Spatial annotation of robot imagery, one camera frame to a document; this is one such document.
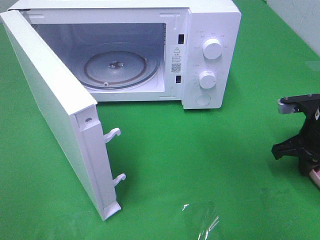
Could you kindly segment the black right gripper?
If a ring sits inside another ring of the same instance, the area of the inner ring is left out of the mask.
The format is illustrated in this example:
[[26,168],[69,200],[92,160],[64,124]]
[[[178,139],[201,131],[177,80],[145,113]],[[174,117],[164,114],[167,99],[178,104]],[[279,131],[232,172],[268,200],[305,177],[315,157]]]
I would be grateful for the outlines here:
[[298,157],[298,169],[307,176],[320,167],[320,107],[310,118],[306,117],[299,132],[288,140],[274,144],[271,152],[276,160],[283,156]]

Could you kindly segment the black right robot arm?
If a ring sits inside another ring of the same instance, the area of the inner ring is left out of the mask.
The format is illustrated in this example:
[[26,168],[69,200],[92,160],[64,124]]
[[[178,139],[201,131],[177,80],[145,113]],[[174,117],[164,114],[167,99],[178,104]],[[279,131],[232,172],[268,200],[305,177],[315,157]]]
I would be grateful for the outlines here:
[[275,159],[283,156],[298,158],[298,170],[307,176],[320,168],[320,101],[298,101],[292,104],[296,112],[306,118],[299,133],[281,143],[273,145],[271,152]]

